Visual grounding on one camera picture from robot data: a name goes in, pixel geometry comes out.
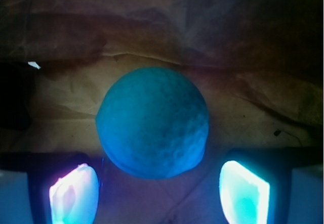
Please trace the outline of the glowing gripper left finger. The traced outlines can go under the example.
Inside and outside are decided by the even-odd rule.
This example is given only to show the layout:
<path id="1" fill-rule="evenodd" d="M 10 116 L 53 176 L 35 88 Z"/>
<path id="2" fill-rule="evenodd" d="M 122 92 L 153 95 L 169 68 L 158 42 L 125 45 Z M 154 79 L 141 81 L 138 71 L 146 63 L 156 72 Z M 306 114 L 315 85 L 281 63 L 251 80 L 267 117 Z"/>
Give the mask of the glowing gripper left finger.
<path id="1" fill-rule="evenodd" d="M 99 180 L 84 153 L 28 153 L 28 190 L 34 223 L 93 223 Z"/>

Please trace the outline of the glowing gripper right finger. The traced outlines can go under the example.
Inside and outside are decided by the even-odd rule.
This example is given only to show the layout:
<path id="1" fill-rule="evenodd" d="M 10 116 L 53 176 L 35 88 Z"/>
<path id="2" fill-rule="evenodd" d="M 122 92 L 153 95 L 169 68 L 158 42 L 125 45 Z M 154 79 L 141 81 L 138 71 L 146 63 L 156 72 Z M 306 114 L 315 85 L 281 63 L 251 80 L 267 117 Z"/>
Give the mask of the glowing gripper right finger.
<path id="1" fill-rule="evenodd" d="M 291 168 L 288 148 L 234 148 L 219 174 L 228 223 L 287 223 Z"/>

